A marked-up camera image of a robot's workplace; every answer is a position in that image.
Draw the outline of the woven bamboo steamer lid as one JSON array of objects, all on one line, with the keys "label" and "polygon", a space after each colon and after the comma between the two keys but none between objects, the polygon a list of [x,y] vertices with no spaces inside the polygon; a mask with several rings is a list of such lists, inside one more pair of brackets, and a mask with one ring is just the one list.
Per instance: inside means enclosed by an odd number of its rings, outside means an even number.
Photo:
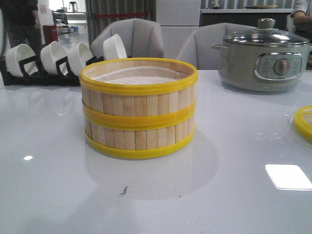
[{"label": "woven bamboo steamer lid", "polygon": [[293,125],[307,141],[312,141],[312,106],[298,109],[293,116]]}]

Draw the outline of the black dish rack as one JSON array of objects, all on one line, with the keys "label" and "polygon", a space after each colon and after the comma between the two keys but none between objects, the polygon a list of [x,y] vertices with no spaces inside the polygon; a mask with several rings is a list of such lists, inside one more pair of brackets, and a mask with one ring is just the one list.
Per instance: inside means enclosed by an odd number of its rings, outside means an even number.
[{"label": "black dish rack", "polygon": [[[39,70],[33,74],[25,71],[25,66],[31,62],[35,62]],[[23,59],[19,62],[22,77],[13,76],[6,68],[5,57],[0,58],[0,72],[5,86],[8,85],[57,85],[57,86],[79,86],[79,78],[72,72],[67,57],[58,59],[55,63],[57,74],[48,74],[36,56]]]}]

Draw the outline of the white bowl right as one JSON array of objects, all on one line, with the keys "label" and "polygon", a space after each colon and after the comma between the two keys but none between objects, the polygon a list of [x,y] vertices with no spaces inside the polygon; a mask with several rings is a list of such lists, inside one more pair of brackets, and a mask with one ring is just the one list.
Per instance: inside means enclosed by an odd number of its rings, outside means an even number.
[{"label": "white bowl right", "polygon": [[124,44],[118,34],[109,37],[103,42],[103,55],[105,60],[127,58]]}]

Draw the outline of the glass pot lid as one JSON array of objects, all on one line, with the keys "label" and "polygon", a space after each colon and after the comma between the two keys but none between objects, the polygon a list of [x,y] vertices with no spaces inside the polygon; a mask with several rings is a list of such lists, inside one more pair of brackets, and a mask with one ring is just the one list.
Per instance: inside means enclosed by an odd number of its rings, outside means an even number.
[{"label": "glass pot lid", "polygon": [[261,45],[261,46],[306,46],[310,44],[307,38],[292,32],[274,28],[275,20],[262,18],[257,22],[257,28],[235,32],[224,38],[225,42]]}]

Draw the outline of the white bowl far left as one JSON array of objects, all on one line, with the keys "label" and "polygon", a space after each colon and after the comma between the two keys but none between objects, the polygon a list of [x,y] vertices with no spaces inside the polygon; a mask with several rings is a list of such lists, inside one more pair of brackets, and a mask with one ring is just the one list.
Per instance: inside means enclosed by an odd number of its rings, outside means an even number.
[{"label": "white bowl far left", "polygon": [[35,56],[35,53],[27,44],[20,44],[11,48],[5,55],[7,70],[15,77],[23,77],[19,62],[32,56]]}]

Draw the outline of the dark counter with shelf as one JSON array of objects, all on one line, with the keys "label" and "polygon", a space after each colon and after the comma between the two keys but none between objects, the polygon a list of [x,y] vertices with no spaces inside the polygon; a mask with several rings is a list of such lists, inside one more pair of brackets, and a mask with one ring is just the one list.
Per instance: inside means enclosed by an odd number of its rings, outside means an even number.
[{"label": "dark counter with shelf", "polygon": [[287,29],[287,17],[292,9],[204,9],[201,10],[199,26],[222,22],[257,26],[258,19],[275,19],[275,27]]}]

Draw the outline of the grey electric cooking pot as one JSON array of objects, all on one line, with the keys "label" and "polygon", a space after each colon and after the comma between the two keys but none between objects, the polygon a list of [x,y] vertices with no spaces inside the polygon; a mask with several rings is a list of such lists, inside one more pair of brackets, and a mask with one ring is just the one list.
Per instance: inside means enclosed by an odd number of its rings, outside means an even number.
[{"label": "grey electric cooking pot", "polygon": [[228,85],[261,92],[288,91],[303,79],[311,44],[260,46],[215,43],[220,52],[218,74]]}]

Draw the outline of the seated person at right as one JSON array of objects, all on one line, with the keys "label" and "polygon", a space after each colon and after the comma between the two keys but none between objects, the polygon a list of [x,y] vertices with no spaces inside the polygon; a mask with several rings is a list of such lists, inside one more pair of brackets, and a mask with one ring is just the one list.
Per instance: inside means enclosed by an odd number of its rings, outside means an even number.
[{"label": "seated person at right", "polygon": [[312,42],[312,1],[297,0],[291,18],[294,32]]}]

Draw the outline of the grey chair right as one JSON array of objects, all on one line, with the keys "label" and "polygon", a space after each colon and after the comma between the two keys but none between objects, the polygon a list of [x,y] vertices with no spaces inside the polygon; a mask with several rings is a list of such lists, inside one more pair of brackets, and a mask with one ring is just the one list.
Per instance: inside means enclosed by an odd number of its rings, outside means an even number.
[{"label": "grey chair right", "polygon": [[221,44],[226,35],[253,28],[253,26],[227,22],[199,27],[185,38],[176,60],[192,64],[198,70],[217,70],[219,52],[213,49],[212,45]]}]

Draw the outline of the white cabinet background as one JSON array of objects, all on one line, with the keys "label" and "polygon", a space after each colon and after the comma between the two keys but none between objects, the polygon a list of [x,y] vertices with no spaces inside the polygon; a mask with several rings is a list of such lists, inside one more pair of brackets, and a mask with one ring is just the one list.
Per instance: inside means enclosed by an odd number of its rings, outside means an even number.
[{"label": "white cabinet background", "polygon": [[174,59],[185,38],[199,27],[201,1],[157,0],[156,22],[160,24],[164,57]]}]

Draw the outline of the bamboo steamer drawer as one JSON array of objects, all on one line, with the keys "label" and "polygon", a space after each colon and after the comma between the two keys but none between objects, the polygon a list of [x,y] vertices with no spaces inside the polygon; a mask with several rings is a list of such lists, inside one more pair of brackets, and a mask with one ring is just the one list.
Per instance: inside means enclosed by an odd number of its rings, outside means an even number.
[{"label": "bamboo steamer drawer", "polygon": [[124,159],[151,159],[177,152],[191,142],[195,118],[151,130],[109,129],[85,120],[87,142],[105,155]]},{"label": "bamboo steamer drawer", "polygon": [[[156,66],[188,74],[173,82],[147,85],[111,84],[91,78],[119,69]],[[164,58],[125,58],[101,61],[80,73],[85,115],[92,122],[126,129],[165,127],[192,117],[195,112],[197,69],[186,62]]]}]

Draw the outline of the grey chair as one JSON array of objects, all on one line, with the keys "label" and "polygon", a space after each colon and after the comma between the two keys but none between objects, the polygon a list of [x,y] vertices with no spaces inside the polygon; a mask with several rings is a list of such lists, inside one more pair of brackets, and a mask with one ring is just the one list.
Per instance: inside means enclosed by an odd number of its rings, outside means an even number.
[{"label": "grey chair", "polygon": [[103,42],[118,34],[126,53],[133,58],[163,58],[164,44],[160,24],[145,19],[125,19],[109,24],[91,43],[91,52],[96,57],[103,53]]},{"label": "grey chair", "polygon": [[221,44],[226,35],[253,28],[253,26],[227,22],[199,27],[185,38],[176,60],[192,64],[198,70],[217,70],[219,52],[213,49],[212,45]]}]

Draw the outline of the white bowl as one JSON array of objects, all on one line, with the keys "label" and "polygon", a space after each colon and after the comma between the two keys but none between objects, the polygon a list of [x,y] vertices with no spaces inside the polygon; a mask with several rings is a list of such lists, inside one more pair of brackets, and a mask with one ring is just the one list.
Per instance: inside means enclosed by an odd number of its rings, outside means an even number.
[{"label": "white bowl", "polygon": [[84,42],[80,42],[70,48],[67,56],[69,66],[76,76],[80,75],[80,71],[86,66],[86,62],[93,57],[88,45]]},{"label": "white bowl", "polygon": [[35,56],[35,53],[27,44],[20,44],[11,48],[5,55],[7,70],[15,77],[23,77],[19,62],[32,56]]},{"label": "white bowl", "polygon": [[109,37],[103,42],[103,55],[105,60],[127,58],[124,44],[118,34]]},{"label": "white bowl", "polygon": [[50,75],[58,75],[56,61],[66,56],[67,52],[57,41],[42,48],[40,53],[41,63],[45,71]]}]

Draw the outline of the grey chair left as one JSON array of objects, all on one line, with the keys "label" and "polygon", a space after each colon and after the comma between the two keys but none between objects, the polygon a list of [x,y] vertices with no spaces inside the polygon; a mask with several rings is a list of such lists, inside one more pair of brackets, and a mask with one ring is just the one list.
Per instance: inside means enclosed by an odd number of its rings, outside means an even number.
[{"label": "grey chair left", "polygon": [[118,34],[126,53],[133,58],[163,58],[164,44],[160,24],[145,19],[125,19],[109,24],[91,43],[91,52],[96,57],[103,53],[103,42]]}]

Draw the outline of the red cylindrical bin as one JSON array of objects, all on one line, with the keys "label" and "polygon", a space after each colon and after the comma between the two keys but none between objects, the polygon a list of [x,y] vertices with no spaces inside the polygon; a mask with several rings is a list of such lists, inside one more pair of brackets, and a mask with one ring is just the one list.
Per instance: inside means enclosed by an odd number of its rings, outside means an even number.
[{"label": "red cylindrical bin", "polygon": [[46,45],[58,41],[57,27],[55,25],[43,25],[43,34]]}]

